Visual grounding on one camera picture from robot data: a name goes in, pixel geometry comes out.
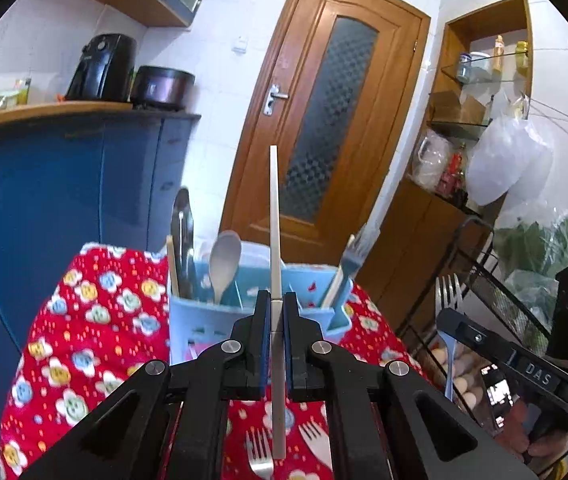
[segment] glass shelf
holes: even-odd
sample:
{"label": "glass shelf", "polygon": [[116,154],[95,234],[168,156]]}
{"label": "glass shelf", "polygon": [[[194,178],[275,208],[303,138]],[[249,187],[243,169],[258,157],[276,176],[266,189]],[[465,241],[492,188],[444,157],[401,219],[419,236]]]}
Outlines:
{"label": "glass shelf", "polygon": [[429,121],[429,126],[433,131],[445,137],[455,137],[456,139],[464,140],[479,140],[488,124]]}
{"label": "glass shelf", "polygon": [[[490,83],[506,83],[506,82],[517,82],[526,81],[528,78],[529,68],[523,69],[521,72],[516,68],[516,56],[522,56],[523,54],[503,54],[502,56],[491,56],[482,59],[477,59],[465,63],[470,65],[470,81],[468,83],[463,83],[458,80],[458,65],[455,63],[453,65],[443,66],[441,68],[442,72],[446,76],[453,79],[462,85],[474,85],[474,84],[490,84]],[[497,58],[502,58],[502,71],[493,71],[493,61]],[[489,71],[484,70],[481,66],[488,65]]]}

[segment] kitchen counter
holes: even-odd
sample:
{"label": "kitchen counter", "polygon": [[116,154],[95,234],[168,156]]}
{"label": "kitchen counter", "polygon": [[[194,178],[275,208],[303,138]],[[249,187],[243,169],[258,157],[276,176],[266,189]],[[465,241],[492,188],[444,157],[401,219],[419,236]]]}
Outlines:
{"label": "kitchen counter", "polygon": [[30,119],[51,118],[74,114],[130,114],[144,118],[174,118],[198,120],[199,115],[186,112],[162,110],[133,110],[131,103],[113,103],[107,101],[67,101],[39,105],[20,105],[8,110],[0,110],[0,125]]}

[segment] table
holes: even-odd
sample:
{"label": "table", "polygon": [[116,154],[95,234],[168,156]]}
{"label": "table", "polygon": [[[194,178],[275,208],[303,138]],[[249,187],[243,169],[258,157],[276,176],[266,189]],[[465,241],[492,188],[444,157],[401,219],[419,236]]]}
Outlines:
{"label": "table", "polygon": [[[33,321],[0,422],[0,477],[17,478],[150,359],[169,360],[168,264],[161,254],[86,244]],[[345,306],[352,328],[340,345],[361,361],[403,360],[423,372],[366,292],[353,288]],[[270,387],[262,401],[230,401],[224,480],[257,478],[246,431],[272,429]],[[299,425],[325,431],[323,402],[286,401],[286,460],[274,480],[329,480],[331,470],[302,440]]]}

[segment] spoon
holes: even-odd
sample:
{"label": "spoon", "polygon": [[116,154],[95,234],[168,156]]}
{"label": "spoon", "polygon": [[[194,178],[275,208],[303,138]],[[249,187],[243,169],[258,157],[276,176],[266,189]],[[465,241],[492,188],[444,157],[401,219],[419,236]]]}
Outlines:
{"label": "spoon", "polygon": [[224,231],[215,240],[208,259],[208,277],[213,287],[214,303],[219,304],[222,294],[231,284],[242,255],[242,241],[235,231]]}

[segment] wooden door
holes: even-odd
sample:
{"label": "wooden door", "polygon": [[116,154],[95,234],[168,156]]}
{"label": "wooden door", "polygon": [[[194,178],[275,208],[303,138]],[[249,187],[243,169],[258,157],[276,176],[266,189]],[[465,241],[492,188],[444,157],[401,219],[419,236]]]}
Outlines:
{"label": "wooden door", "polygon": [[[388,171],[428,23],[398,0],[289,0],[253,94],[222,228],[269,243],[276,144],[282,257],[336,264]],[[273,84],[289,98],[266,115]]]}

